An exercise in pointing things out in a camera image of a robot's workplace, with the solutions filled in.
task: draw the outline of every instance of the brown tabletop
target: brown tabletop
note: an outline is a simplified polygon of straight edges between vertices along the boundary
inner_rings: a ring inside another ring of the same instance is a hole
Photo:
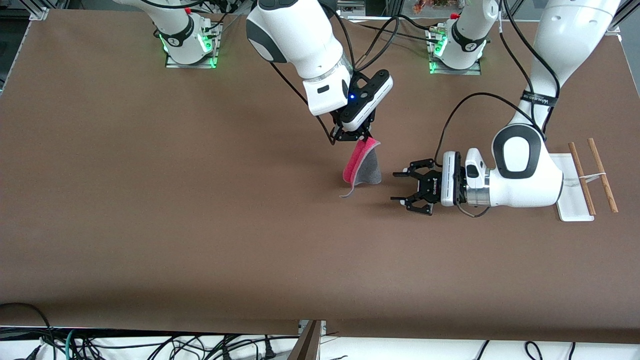
[[[375,31],[347,27],[358,57]],[[443,76],[421,41],[397,38],[365,72],[395,83],[373,127],[383,182],[341,199],[354,144],[329,145],[244,17],[215,70],[165,69],[152,31],[136,12],[54,10],[31,25],[0,97],[1,302],[36,304],[56,326],[274,333],[322,318],[344,336],[640,340],[640,102],[616,37],[563,87],[547,146],[577,142],[596,172],[595,137],[620,213],[595,184],[596,220],[567,224],[555,207],[471,219],[389,200],[415,191],[391,173],[433,156],[462,97],[518,100],[525,81],[499,41],[482,76]],[[472,99],[444,150],[490,160],[512,114]],[[0,323],[37,324],[16,311]]]

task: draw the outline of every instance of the teal cable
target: teal cable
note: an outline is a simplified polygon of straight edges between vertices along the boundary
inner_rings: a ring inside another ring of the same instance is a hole
[[[71,360],[71,356],[69,355],[69,346],[71,345],[71,335],[73,335],[75,329],[69,331],[69,335],[67,335],[67,340],[65,341],[65,355],[67,360]]]

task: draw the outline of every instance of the wooden dowel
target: wooden dowel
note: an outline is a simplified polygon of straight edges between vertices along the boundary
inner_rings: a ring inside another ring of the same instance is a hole
[[[589,142],[589,148],[591,148],[593,159],[596,161],[596,165],[598,166],[598,172],[605,172],[604,166],[602,165],[602,160],[600,159],[600,154],[598,153],[598,148],[596,148],[595,141],[593,141],[593,138],[589,138],[589,140],[587,141]],[[616,200],[613,198],[613,193],[611,192],[611,186],[609,186],[609,179],[607,178],[607,174],[600,175],[600,180],[602,180],[602,187],[604,188],[604,193],[607,196],[607,201],[609,201],[609,209],[611,209],[612,213],[617,213],[618,206],[616,205]]]
[[[573,142],[569,143],[569,151],[571,151],[571,157],[573,158],[575,169],[578,172],[580,186],[582,187],[582,192],[584,193],[584,200],[587,202],[589,215],[593,216],[596,214],[596,209],[593,206],[593,199],[591,199],[591,193],[589,192],[589,187],[587,186],[587,179],[582,178],[584,176],[584,171],[582,171],[582,165],[580,164],[580,159],[578,158],[578,152],[575,150],[575,144]]]

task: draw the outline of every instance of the pink and gray cloth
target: pink and gray cloth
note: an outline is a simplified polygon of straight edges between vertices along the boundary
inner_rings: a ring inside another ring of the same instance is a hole
[[[376,155],[376,146],[378,145],[380,142],[372,137],[357,141],[353,154],[342,171],[342,179],[351,184],[351,191],[347,195],[340,195],[340,197],[351,196],[358,184],[380,184],[382,182],[382,174]]]

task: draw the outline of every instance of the pink fabric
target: pink fabric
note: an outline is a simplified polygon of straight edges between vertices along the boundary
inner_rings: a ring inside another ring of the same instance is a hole
[[[355,149],[353,149],[353,154],[351,154],[347,166],[342,171],[342,179],[345,180],[345,182],[351,184],[352,187],[354,186],[353,181],[356,178],[356,174],[358,173],[360,164],[362,164],[362,161],[367,156],[369,151],[371,151],[371,149],[378,146],[379,144],[380,142],[372,138],[371,136],[368,137],[366,142],[358,140],[358,143],[356,144]]]

